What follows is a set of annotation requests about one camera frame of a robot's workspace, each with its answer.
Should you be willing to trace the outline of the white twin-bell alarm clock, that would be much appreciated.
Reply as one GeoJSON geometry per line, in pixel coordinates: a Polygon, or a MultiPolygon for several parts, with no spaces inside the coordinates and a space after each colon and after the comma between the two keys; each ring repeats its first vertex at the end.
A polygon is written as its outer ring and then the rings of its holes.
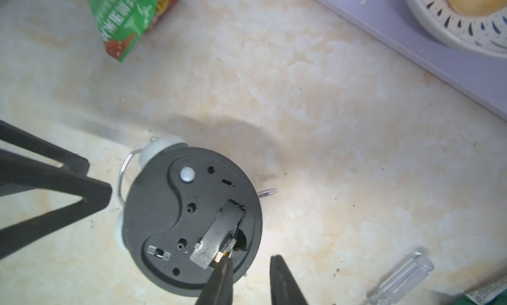
{"type": "Polygon", "coordinates": [[[198,297],[221,255],[207,269],[190,260],[228,200],[246,208],[230,252],[233,279],[252,265],[261,243],[260,193],[231,159],[191,147],[177,136],[150,142],[139,153],[139,174],[123,200],[116,237],[152,283],[183,297],[198,297]]]}

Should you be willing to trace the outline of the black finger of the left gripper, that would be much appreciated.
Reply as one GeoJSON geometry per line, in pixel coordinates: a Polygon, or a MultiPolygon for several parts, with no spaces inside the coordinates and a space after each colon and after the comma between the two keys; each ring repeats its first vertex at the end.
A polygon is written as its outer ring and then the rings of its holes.
{"type": "Polygon", "coordinates": [[[99,212],[109,205],[110,184],[2,150],[1,183],[80,196],[81,200],[1,229],[1,258],[99,212]]]}

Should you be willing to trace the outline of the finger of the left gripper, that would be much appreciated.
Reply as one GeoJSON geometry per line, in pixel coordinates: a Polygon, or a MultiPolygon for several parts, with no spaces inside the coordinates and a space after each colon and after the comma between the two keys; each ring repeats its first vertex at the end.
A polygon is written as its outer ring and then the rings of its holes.
{"type": "Polygon", "coordinates": [[[90,164],[86,158],[38,138],[24,130],[1,121],[1,140],[62,163],[63,168],[87,175],[90,164]]]}

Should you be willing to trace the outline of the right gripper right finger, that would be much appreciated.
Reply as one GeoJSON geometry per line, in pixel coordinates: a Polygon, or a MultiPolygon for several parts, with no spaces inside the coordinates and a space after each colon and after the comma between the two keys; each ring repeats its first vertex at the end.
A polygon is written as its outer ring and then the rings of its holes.
{"type": "Polygon", "coordinates": [[[270,288],[272,305],[308,305],[281,255],[271,257],[270,288]]]}

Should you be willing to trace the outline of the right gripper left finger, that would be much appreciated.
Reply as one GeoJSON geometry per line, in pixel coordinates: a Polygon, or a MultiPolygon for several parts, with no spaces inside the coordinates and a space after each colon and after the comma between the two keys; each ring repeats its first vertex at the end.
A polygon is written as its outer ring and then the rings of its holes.
{"type": "Polygon", "coordinates": [[[231,305],[233,300],[233,263],[225,254],[213,270],[195,305],[231,305]]]}

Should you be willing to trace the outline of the clear handle screwdriver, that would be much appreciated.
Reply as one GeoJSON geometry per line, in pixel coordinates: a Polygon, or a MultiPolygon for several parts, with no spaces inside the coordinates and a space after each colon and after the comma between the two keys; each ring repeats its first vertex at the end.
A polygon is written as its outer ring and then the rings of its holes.
{"type": "Polygon", "coordinates": [[[417,247],[367,294],[366,304],[397,304],[434,271],[426,248],[417,247]]]}

